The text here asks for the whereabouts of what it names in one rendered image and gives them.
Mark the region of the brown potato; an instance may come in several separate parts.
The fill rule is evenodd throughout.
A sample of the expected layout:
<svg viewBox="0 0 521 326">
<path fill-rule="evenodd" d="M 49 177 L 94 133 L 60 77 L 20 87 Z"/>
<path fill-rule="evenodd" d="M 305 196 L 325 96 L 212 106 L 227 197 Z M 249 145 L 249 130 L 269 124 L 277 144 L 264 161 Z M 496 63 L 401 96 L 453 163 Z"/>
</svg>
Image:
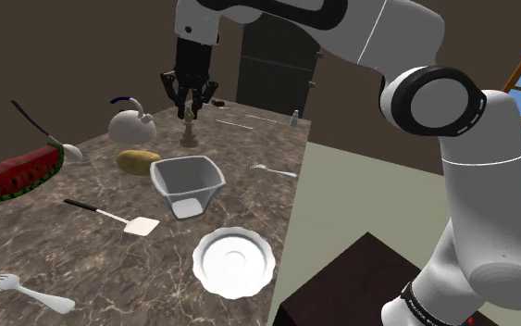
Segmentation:
<svg viewBox="0 0 521 326">
<path fill-rule="evenodd" d="M 153 162 L 161 160 L 162 157 L 156 153 L 144 150 L 125 150 L 117 155 L 118 167 L 135 176 L 145 176 L 150 174 L 150 167 Z"/>
</svg>

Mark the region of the white square bowl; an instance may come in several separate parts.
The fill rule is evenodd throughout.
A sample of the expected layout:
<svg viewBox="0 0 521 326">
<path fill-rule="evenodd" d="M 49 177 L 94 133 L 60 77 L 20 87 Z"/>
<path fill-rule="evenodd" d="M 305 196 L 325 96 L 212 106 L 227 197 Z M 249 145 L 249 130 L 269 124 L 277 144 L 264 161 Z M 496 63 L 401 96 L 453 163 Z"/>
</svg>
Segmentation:
<svg viewBox="0 0 521 326">
<path fill-rule="evenodd" d="M 178 220 L 203 215 L 214 195 L 226 185 L 221 169 L 207 156 L 174 157 L 153 162 L 150 177 Z"/>
</svg>

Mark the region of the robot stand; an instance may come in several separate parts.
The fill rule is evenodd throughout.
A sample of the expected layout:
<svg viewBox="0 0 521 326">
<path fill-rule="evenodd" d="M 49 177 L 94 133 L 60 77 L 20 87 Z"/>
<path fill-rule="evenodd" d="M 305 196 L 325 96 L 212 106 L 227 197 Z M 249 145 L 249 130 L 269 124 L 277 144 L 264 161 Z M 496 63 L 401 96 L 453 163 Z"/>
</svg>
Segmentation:
<svg viewBox="0 0 521 326">
<path fill-rule="evenodd" d="M 419 268 L 367 232 L 279 305 L 272 326 L 383 326 Z"/>
</svg>

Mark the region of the white fork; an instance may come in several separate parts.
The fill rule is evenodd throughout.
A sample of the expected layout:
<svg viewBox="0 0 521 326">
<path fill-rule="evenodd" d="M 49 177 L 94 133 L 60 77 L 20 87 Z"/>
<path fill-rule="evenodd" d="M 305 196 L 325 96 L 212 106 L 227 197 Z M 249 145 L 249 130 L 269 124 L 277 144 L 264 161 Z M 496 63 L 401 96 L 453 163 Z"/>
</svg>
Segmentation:
<svg viewBox="0 0 521 326">
<path fill-rule="evenodd" d="M 76 303 L 66 297 L 40 293 L 21 285 L 19 276 L 15 274 L 0 274 L 0 290 L 15 290 L 27 295 L 48 308 L 60 314 L 69 313 Z"/>
</svg>

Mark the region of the silver fork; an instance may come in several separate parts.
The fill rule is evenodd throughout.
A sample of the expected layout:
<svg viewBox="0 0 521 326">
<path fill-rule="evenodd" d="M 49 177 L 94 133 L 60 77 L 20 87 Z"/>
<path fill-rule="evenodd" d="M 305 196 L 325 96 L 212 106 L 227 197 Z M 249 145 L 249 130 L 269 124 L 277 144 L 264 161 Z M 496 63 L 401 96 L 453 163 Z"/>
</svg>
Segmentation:
<svg viewBox="0 0 521 326">
<path fill-rule="evenodd" d="M 290 176 L 290 177 L 293 177 L 293 178 L 297 178 L 298 177 L 297 173 L 289 172 L 289 171 L 283 171 L 283 170 L 277 170 L 277 169 L 270 169 L 266 165 L 262 165 L 262 164 L 252 165 L 249 169 L 263 169 L 263 170 L 266 170 L 266 171 L 269 171 L 269 172 L 274 172 L 274 173 L 278 173 L 278 174 L 281 174 L 281 175 Z"/>
</svg>

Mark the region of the black-handled white spatula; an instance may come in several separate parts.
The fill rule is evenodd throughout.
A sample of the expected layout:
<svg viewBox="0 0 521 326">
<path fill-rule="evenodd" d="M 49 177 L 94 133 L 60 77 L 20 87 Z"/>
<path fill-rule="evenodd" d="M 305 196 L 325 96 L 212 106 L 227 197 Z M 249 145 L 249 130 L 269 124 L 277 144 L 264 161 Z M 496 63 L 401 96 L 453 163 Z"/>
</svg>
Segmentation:
<svg viewBox="0 0 521 326">
<path fill-rule="evenodd" d="M 145 217 L 137 217 L 134 219 L 124 219 L 122 217 L 116 216 L 114 214 L 108 213 L 106 211 L 103 211 L 102 209 L 99 209 L 97 207 L 84 204 L 82 202 L 72 200 L 72 199 L 65 199 L 64 203 L 73 205 L 75 207 L 87 209 L 94 211 L 96 213 L 102 214 L 104 216 L 107 216 L 111 219 L 120 221 L 125 224 L 124 232 L 139 235 L 139 236 L 147 236 L 150 234 L 154 228 L 159 224 L 159 220 L 157 219 L 148 219 Z"/>
</svg>

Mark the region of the dark door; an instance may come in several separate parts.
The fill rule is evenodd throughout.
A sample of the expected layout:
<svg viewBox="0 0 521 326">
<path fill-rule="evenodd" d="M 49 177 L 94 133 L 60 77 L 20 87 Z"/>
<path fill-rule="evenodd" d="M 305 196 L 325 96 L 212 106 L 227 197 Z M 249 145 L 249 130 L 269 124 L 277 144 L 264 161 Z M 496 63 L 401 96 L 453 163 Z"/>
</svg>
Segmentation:
<svg viewBox="0 0 521 326">
<path fill-rule="evenodd" d="M 236 102 L 303 114 L 319 54 L 320 45 L 300 27 L 261 15 L 243 28 Z"/>
</svg>

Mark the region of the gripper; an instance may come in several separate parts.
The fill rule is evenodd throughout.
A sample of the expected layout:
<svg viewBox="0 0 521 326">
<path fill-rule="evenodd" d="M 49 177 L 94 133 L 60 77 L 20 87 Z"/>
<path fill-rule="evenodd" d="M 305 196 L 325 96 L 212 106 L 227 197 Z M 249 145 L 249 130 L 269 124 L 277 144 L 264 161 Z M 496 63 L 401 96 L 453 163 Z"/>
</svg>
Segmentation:
<svg viewBox="0 0 521 326">
<path fill-rule="evenodd" d="M 178 109 L 177 116 L 184 119 L 187 89 L 192 89 L 193 118 L 198 119 L 198 112 L 207 104 L 217 90 L 218 83 L 209 80 L 209 68 L 212 46 L 191 40 L 178 38 L 174 71 L 160 74 L 160 80 L 167 97 Z"/>
</svg>

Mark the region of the black-handled silver ladle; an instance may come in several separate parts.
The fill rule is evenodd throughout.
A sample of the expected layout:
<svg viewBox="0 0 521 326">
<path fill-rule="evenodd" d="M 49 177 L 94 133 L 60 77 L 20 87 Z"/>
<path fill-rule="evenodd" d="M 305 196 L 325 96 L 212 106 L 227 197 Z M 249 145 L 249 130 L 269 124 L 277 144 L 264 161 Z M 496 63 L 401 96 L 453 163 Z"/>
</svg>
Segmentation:
<svg viewBox="0 0 521 326">
<path fill-rule="evenodd" d="M 73 161 L 82 162 L 83 155 L 80 149 L 72 144 L 63 144 L 59 142 L 54 136 L 52 136 L 49 132 L 45 131 L 37 122 L 35 122 L 19 105 L 19 103 L 15 100 L 11 100 L 10 103 L 14 106 L 14 108 L 35 128 L 37 128 L 40 132 L 42 132 L 45 136 L 47 136 L 51 141 L 60 144 L 64 148 L 64 153 L 67 158 Z"/>
</svg>

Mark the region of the watermelon slice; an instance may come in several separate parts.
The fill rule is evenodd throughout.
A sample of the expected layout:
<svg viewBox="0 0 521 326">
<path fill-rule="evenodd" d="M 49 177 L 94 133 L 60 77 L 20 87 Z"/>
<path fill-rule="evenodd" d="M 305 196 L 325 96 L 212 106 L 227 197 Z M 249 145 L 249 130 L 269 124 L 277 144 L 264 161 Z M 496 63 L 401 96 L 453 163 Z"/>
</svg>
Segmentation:
<svg viewBox="0 0 521 326">
<path fill-rule="evenodd" d="M 49 181 L 63 162 L 64 148 L 54 142 L 0 162 L 0 202 L 20 197 Z"/>
</svg>

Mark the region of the white scalloped plate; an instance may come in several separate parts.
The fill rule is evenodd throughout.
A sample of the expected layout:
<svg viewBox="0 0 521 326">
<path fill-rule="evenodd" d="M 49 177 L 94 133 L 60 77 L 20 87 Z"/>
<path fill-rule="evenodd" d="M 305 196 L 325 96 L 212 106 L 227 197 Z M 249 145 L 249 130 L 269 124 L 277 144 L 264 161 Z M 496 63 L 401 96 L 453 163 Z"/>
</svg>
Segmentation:
<svg viewBox="0 0 521 326">
<path fill-rule="evenodd" d="M 192 252 L 192 272 L 204 289 L 229 300 L 260 293 L 272 280 L 276 259 L 270 244 L 242 227 L 205 235 Z"/>
</svg>

